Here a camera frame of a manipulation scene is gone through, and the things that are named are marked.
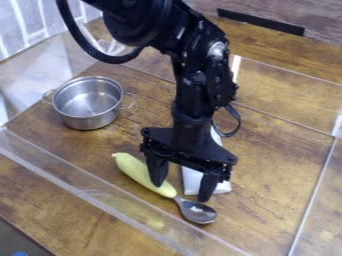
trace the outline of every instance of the pot handle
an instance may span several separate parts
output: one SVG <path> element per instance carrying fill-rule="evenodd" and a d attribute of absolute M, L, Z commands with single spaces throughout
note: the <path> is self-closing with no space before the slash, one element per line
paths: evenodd
<path fill-rule="evenodd" d="M 133 97 L 133 103 L 130 104 L 129 107 L 119 108 L 121 110 L 130 109 L 135 105 L 135 102 L 137 102 L 137 95 L 134 93 L 125 92 L 123 94 Z"/>
<path fill-rule="evenodd" d="M 47 104 L 52 105 L 52 95 L 54 95 L 55 91 L 56 90 L 54 89 L 54 90 L 50 90 L 48 92 L 46 92 L 43 94 L 43 97 L 42 97 L 42 102 L 43 103 L 47 103 Z"/>

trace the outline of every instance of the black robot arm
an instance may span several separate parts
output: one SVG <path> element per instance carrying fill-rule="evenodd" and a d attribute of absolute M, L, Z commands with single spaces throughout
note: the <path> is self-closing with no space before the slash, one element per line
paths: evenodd
<path fill-rule="evenodd" d="M 78 28 L 71 25 L 67 0 L 56 1 L 71 33 L 78 42 L 83 41 L 82 35 L 75 36 Z M 226 35 L 182 0 L 83 1 L 103 11 L 114 38 L 138 47 L 125 56 L 126 61 L 138 56 L 145 46 L 171 56 L 177 79 L 174 127 L 143 128 L 141 150 L 157 186 L 166 179 L 170 161 L 203 172 L 198 200 L 207 201 L 218 182 L 230 180 L 231 167 L 237 163 L 237 157 L 214 142 L 210 134 L 214 112 L 219 108 L 226 108 L 239 119 L 229 104 L 235 99 L 238 86 L 229 68 Z M 96 50 L 88 45 L 84 48 L 96 57 Z M 108 58 L 117 58 L 111 63 L 123 61 L 121 57 Z"/>

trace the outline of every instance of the white object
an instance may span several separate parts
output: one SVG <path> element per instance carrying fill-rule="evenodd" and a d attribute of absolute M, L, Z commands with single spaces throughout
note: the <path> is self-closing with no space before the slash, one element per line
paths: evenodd
<path fill-rule="evenodd" d="M 210 130 L 210 133 L 214 141 L 222 146 L 221 137 L 213 127 Z M 182 173 L 183 173 L 185 195 L 198 195 L 199 184 L 203 177 L 203 173 L 185 166 L 182 166 Z M 214 194 L 222 194 L 229 192 L 231 192 L 231 184 L 229 181 L 225 181 L 223 183 L 218 184 Z"/>

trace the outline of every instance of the black cable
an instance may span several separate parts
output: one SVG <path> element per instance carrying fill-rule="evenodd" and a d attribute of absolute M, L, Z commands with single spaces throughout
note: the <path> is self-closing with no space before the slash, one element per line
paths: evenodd
<path fill-rule="evenodd" d="M 68 27 L 70 33 L 78 42 L 79 46 L 82 49 L 99 61 L 103 61 L 110 64 L 123 64 L 127 61 L 135 59 L 138 55 L 141 54 L 142 50 L 145 49 L 145 46 L 137 47 L 131 53 L 123 55 L 123 56 L 111 56 L 104 53 L 102 53 L 87 41 L 84 35 L 80 32 L 80 29 L 78 27 L 78 24 L 75 22 L 71 10 L 70 10 L 70 5 L 68 5 L 68 0 L 56 0 L 59 12 L 62 15 L 62 18 L 64 20 L 64 23 Z"/>
<path fill-rule="evenodd" d="M 214 130 L 215 132 L 218 133 L 218 135 L 223 138 L 229 138 L 231 137 L 239 130 L 241 128 L 241 114 L 239 112 L 235 110 L 235 108 L 229 104 L 225 109 L 227 110 L 227 112 L 233 115 L 233 117 L 238 120 L 238 125 L 237 125 L 237 128 L 231 131 L 231 132 L 222 132 L 221 129 L 218 128 L 215 122 L 214 122 L 214 119 L 211 120 L 211 125 L 214 127 Z"/>

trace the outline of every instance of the spoon bowl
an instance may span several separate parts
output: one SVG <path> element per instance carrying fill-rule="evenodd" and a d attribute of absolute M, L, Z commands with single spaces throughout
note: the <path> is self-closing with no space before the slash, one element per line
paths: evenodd
<path fill-rule="evenodd" d="M 181 196 L 175 196 L 173 199 L 178 203 L 182 214 L 190 221 L 198 224 L 209 224 L 215 221 L 218 213 L 211 207 L 202 203 L 189 201 Z"/>

